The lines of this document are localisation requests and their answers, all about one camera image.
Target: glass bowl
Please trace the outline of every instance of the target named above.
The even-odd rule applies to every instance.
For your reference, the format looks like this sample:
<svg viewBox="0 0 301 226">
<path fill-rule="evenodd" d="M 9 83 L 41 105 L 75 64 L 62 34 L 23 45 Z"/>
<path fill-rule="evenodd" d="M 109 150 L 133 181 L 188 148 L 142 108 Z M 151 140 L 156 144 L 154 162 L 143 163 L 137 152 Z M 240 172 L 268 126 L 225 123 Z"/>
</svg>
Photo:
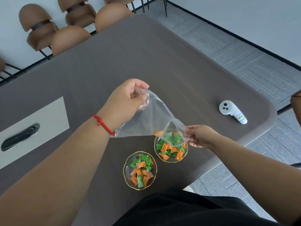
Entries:
<svg viewBox="0 0 301 226">
<path fill-rule="evenodd" d="M 130 167 L 130 164 L 133 162 L 133 159 L 134 158 L 139 158 L 141 154 L 144 154 L 144 155 L 149 155 L 150 158 L 152 159 L 153 161 L 153 165 L 152 165 L 152 174 L 153 174 L 153 177 L 151 179 L 149 179 L 148 183 L 147 183 L 147 186 L 146 187 L 141 187 L 141 188 L 138 188 L 138 186 L 135 186 L 135 184 L 130 180 L 131 178 L 131 172 L 133 171 L 133 168 Z M 157 164 L 156 164 L 156 161 L 154 159 L 154 157 L 147 153 L 147 152 L 135 152 L 134 154 L 130 155 L 127 160 L 126 160 L 126 163 L 124 164 L 124 167 L 123 167 L 123 176 L 124 176 L 124 179 L 126 180 L 126 184 L 135 189 L 135 190 L 144 190 L 146 189 L 147 187 L 149 187 L 153 182 L 154 180 L 156 179 L 156 174 L 157 174 Z"/>
<path fill-rule="evenodd" d="M 155 143 L 154 143 L 154 145 L 153 145 L 153 148 L 155 149 L 156 155 L 157 155 L 163 162 L 172 162 L 172 163 L 175 163 L 175 162 L 181 162 L 181 160 L 180 160 L 180 161 L 179 161 L 179 160 L 176 160 L 174 157 L 169 157 L 169 159 L 165 161 L 165 160 L 159 155 L 160 151 L 157 151 L 157 148 L 156 148 L 156 145 L 159 144 L 159 142 L 160 142 L 160 138 L 159 138 L 159 137 L 156 137 L 156 138 L 155 138 Z M 183 160 L 184 157 L 187 155 L 187 153 L 188 153 L 188 144 L 186 145 L 185 152 L 184 152 L 184 154 L 183 154 L 183 156 L 182 156 L 182 160 Z"/>
</svg>

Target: black shirt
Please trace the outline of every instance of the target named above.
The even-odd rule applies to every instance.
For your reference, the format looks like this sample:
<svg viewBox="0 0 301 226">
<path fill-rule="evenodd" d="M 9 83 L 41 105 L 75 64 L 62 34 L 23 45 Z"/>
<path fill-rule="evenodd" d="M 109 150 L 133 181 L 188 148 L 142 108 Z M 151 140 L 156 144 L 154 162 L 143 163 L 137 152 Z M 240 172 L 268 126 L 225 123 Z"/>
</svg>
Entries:
<svg viewBox="0 0 301 226">
<path fill-rule="evenodd" d="M 235 197 L 211 197 L 168 190 L 139 201 L 114 226 L 118 225 L 255 225 L 279 223 L 259 217 L 242 200 Z"/>
</svg>

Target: white controller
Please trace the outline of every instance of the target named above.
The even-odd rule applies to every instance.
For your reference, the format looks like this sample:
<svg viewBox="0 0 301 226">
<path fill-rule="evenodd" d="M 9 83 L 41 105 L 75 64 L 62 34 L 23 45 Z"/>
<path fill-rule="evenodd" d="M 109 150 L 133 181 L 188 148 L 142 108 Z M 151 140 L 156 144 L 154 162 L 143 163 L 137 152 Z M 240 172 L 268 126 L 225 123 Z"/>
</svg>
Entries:
<svg viewBox="0 0 301 226">
<path fill-rule="evenodd" d="M 237 108 L 237 106 L 229 101 L 225 100 L 219 105 L 219 111 L 224 115 L 232 115 L 242 124 L 246 124 L 248 120 L 243 115 L 243 113 Z"/>
</svg>

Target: red string bracelet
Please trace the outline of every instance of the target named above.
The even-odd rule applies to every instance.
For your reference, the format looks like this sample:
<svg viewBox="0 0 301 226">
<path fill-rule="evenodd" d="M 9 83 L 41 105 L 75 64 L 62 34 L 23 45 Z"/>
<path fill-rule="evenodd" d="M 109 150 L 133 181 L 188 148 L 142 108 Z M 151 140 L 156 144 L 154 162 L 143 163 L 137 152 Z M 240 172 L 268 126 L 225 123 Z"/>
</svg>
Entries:
<svg viewBox="0 0 301 226">
<path fill-rule="evenodd" d="M 97 116 L 96 114 L 93 114 L 93 117 L 95 117 L 97 119 L 97 121 L 99 122 L 98 123 L 98 126 L 103 126 L 103 128 L 112 136 L 117 136 L 115 132 L 112 132 L 102 121 L 102 118 Z"/>
</svg>

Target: brown chair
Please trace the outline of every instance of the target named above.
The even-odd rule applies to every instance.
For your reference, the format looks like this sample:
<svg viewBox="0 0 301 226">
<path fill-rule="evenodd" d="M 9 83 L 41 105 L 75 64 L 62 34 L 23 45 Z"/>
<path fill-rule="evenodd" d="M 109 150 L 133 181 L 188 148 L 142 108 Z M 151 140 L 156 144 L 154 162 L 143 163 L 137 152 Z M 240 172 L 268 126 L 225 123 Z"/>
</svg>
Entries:
<svg viewBox="0 0 301 226">
<path fill-rule="evenodd" d="M 52 39 L 52 54 L 58 56 L 70 48 L 91 38 L 87 30 L 79 26 L 67 26 L 59 30 Z"/>
<path fill-rule="evenodd" d="M 15 68 L 15 69 L 17 69 L 17 70 L 23 71 L 23 70 L 20 69 L 20 68 L 17 68 L 17 67 L 15 67 L 15 66 L 11 65 L 11 64 L 6 63 L 6 62 L 0 57 L 0 72 L 4 72 L 4 73 L 6 73 L 7 75 L 9 75 L 9 76 L 12 77 L 12 78 L 17 78 L 17 77 L 14 76 L 13 74 L 7 72 L 7 71 L 5 70 L 5 66 L 9 66 L 9 67 Z M 3 78 L 2 76 L 0 76 L 0 79 L 7 81 L 7 79 Z"/>
<path fill-rule="evenodd" d="M 99 33 L 122 19 L 133 15 L 123 4 L 113 3 L 102 7 L 95 19 L 96 32 Z"/>
<path fill-rule="evenodd" d="M 52 37 L 58 31 L 56 24 L 51 22 L 50 15 L 39 5 L 27 4 L 20 9 L 19 20 L 24 31 L 28 32 L 32 29 L 27 37 L 27 43 L 35 51 L 39 51 L 47 57 L 42 49 L 45 47 L 51 49 Z"/>
<path fill-rule="evenodd" d="M 122 4 L 122 5 L 125 5 L 127 8 L 128 7 L 128 4 L 132 4 L 132 7 L 133 7 L 133 10 L 134 10 L 134 13 L 136 14 L 136 9 L 135 9 L 135 6 L 134 6 L 134 3 L 133 3 L 134 0 L 104 0 L 104 3 L 106 5 L 108 4 L 112 4 L 112 3 L 118 3 L 118 4 Z"/>
<path fill-rule="evenodd" d="M 164 1 L 165 15 L 167 17 L 167 1 L 166 0 L 163 0 L 163 1 Z M 142 10 L 145 13 L 143 0 L 141 0 L 141 5 L 142 5 Z"/>
<path fill-rule="evenodd" d="M 67 25 L 84 28 L 95 22 L 96 12 L 90 4 L 85 4 L 85 1 L 88 0 L 58 0 L 61 11 L 67 11 Z"/>
</svg>

